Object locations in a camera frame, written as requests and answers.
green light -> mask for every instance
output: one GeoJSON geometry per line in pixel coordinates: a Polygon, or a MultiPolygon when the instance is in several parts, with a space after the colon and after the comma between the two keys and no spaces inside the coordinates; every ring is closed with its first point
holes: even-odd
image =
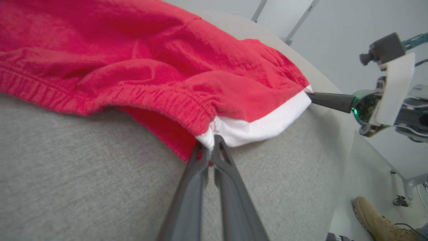
{"type": "Polygon", "coordinates": [[[355,109],[355,108],[351,108],[351,110],[353,110],[353,111],[354,111],[354,115],[355,115],[355,117],[358,117],[358,111],[357,111],[357,109],[355,109]]]}

gray fabric surface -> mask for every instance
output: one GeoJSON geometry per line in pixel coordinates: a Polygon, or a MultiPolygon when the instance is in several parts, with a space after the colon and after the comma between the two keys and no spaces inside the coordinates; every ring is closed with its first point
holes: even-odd
{"type": "MultiPolygon", "coordinates": [[[[288,56],[314,90],[338,92],[320,72],[249,20],[198,12],[237,38],[288,56]]],[[[271,240],[325,240],[353,130],[350,115],[310,106],[280,136],[232,155],[271,240]]],[[[60,115],[0,94],[1,240],[154,240],[185,167],[117,110],[60,115]]],[[[212,170],[206,241],[222,240],[212,170]]]]}

red fabric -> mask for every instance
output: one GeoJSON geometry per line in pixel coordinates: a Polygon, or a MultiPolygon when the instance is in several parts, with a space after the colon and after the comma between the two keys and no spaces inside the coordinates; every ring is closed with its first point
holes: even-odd
{"type": "Polygon", "coordinates": [[[118,106],[187,160],[215,116],[257,120],[309,85],[285,56],[157,0],[2,0],[0,91],[118,106]]]}

metal bar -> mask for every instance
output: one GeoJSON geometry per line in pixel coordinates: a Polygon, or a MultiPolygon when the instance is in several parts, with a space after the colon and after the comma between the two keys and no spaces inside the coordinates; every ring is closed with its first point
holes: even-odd
{"type": "Polygon", "coordinates": [[[260,13],[262,12],[263,8],[265,7],[268,0],[262,0],[259,4],[259,6],[256,9],[256,12],[254,13],[253,17],[251,18],[251,21],[257,23],[257,19],[260,16],[260,13]]]}
{"type": "Polygon", "coordinates": [[[200,241],[208,150],[197,142],[158,234],[158,241],[200,241]]]}
{"type": "Polygon", "coordinates": [[[214,181],[220,191],[225,241],[269,241],[229,148],[214,136],[214,181]]]}
{"type": "Polygon", "coordinates": [[[293,36],[297,32],[297,30],[300,28],[302,23],[305,21],[305,19],[308,17],[309,13],[315,8],[315,5],[317,5],[319,0],[313,0],[311,5],[309,5],[308,9],[306,9],[305,13],[303,13],[302,17],[297,22],[296,26],[291,30],[290,34],[287,36],[287,39],[285,40],[285,43],[287,45],[290,45],[293,42],[293,36]]]}

white wall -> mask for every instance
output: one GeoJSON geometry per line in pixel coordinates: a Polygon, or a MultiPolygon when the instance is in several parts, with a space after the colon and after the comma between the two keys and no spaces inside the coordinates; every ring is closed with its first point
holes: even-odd
{"type": "Polygon", "coordinates": [[[260,0],[164,0],[191,12],[203,9],[213,12],[226,12],[251,19],[260,4],[260,0]]]}
{"type": "Polygon", "coordinates": [[[257,23],[285,40],[311,2],[312,0],[267,0],[257,23]]]}
{"type": "MultiPolygon", "coordinates": [[[[428,1],[320,0],[297,31],[291,47],[343,93],[354,93],[373,89],[383,75],[374,63],[362,66],[359,54],[393,32],[402,40],[428,32],[428,1]]],[[[415,53],[417,61],[428,58],[428,44],[417,47],[415,53]]],[[[428,84],[428,64],[416,68],[412,86],[417,83],[428,84]]],[[[412,142],[394,128],[369,141],[406,178],[428,173],[428,144],[412,142]]]]}

